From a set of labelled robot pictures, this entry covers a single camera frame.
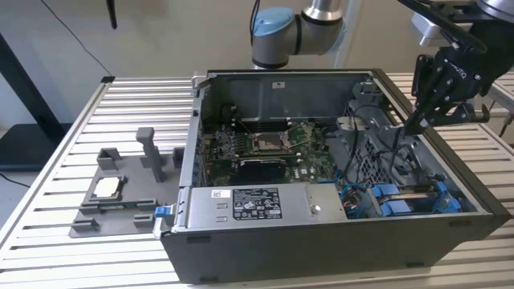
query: power cable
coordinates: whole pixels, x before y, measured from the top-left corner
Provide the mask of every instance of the power cable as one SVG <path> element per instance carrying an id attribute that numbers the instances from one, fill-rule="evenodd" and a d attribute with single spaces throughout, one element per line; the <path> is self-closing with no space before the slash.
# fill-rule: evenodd
<path id="1" fill-rule="evenodd" d="M 62 20 L 58 18 L 58 16 L 55 15 L 55 13 L 53 12 L 51 8 L 49 8 L 46 2 L 43 0 L 39 0 L 42 5 L 46 6 L 46 9 L 49 10 L 49 12 L 51 13 L 53 17 L 58 20 L 58 22 L 61 22 L 63 28 L 69 31 L 69 33 L 71 34 L 71 36 L 74 37 L 74 39 L 77 40 L 81 48 L 84 49 L 84 51 L 89 54 L 89 56 L 96 60 L 96 63 L 101 66 L 101 68 L 105 70 L 106 74 L 109 76 L 112 76 L 112 73 L 110 71 L 105 68 L 105 66 L 102 65 L 102 63 L 97 60 L 97 58 L 94 57 L 94 55 L 88 51 L 88 49 L 85 48 L 85 45 L 82 44 L 82 42 L 80 41 L 78 37 L 74 35 L 73 31 L 69 29 L 69 27 L 66 26 L 66 24 L 62 22 Z"/>
<path id="2" fill-rule="evenodd" d="M 21 186 L 23 186 L 25 188 L 29 188 L 29 187 L 30 187 L 29 185 L 25 185 L 25 184 L 21 183 L 21 182 L 13 181 L 13 180 L 9 179 L 2 173 L 0 173 L 0 176 L 1 176 L 7 182 L 11 182 L 13 184 L 21 185 Z"/>

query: white label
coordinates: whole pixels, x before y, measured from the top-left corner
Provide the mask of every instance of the white label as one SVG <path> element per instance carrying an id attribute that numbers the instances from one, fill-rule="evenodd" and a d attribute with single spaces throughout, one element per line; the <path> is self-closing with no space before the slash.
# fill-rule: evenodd
<path id="1" fill-rule="evenodd" d="M 272 89 L 282 89 L 285 88 L 285 82 L 280 81 L 280 82 L 272 82 L 270 83 L 270 88 Z"/>
<path id="2" fill-rule="evenodd" d="M 210 197 L 230 197 L 229 190 L 212 190 Z"/>

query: metal rail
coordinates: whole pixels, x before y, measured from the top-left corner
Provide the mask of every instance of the metal rail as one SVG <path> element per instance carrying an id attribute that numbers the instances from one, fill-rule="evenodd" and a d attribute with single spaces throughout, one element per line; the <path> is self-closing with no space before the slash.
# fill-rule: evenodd
<path id="1" fill-rule="evenodd" d="M 411 74 L 391 75 L 404 93 Z M 71 239 L 69 224 L 96 170 L 98 148 L 141 154 L 138 126 L 153 126 L 160 152 L 184 143 L 190 107 L 188 78 L 117 79 L 102 85 L 0 232 L 0 287 L 189 288 L 180 284 L 150 234 Z M 485 126 L 439 133 L 492 194 L 514 213 L 514 151 Z M 428 269 L 365 272 L 213 285 L 209 288 L 512 288 L 514 221 L 483 241 L 467 242 Z"/>

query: motherboard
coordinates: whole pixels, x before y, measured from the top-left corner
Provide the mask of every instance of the motherboard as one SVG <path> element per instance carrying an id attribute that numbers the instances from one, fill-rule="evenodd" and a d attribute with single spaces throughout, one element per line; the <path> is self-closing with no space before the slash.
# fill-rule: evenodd
<path id="1" fill-rule="evenodd" d="M 240 132 L 221 126 L 202 138 L 206 185 L 336 182 L 337 168 L 314 122 L 284 131 Z"/>

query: black stand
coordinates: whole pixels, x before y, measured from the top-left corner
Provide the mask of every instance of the black stand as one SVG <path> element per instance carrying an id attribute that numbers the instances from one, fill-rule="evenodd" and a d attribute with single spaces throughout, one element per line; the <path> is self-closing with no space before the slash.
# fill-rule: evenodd
<path id="1" fill-rule="evenodd" d="M 14 125 L 0 138 L 0 170 L 41 170 L 69 125 L 61 125 L 0 34 L 0 73 L 37 124 Z"/>

